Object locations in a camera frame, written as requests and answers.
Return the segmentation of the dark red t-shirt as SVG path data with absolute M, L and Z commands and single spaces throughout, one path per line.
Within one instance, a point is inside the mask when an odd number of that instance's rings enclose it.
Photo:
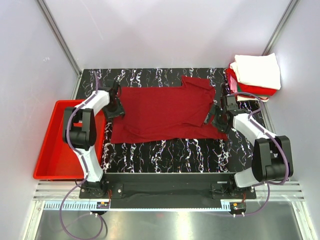
M 171 139 L 228 139 L 205 119 L 214 104 L 209 79 L 181 77 L 181 86 L 123 87 L 124 117 L 113 120 L 112 144 Z

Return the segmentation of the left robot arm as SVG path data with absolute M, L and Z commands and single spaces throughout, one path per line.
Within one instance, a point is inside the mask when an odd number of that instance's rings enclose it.
M 62 139 L 77 156 L 87 183 L 93 183 L 90 192 L 97 198 L 108 193 L 102 182 L 103 170 L 95 150 L 97 128 L 95 116 L 103 112 L 107 120 L 124 117 L 125 110 L 120 101 L 121 87 L 116 80 L 108 79 L 105 87 L 97 90 L 80 104 L 66 107 L 63 113 Z

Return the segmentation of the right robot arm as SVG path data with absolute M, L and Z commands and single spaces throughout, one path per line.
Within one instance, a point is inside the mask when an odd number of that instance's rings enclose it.
M 253 145 L 251 167 L 235 173 L 227 185 L 228 195 L 239 198 L 245 189 L 262 184 L 283 185 L 294 173 L 291 142 L 285 135 L 276 135 L 254 118 L 253 112 L 240 108 L 236 95 L 224 95 L 220 106 L 214 104 L 204 121 L 223 134 L 231 129 L 240 132 Z

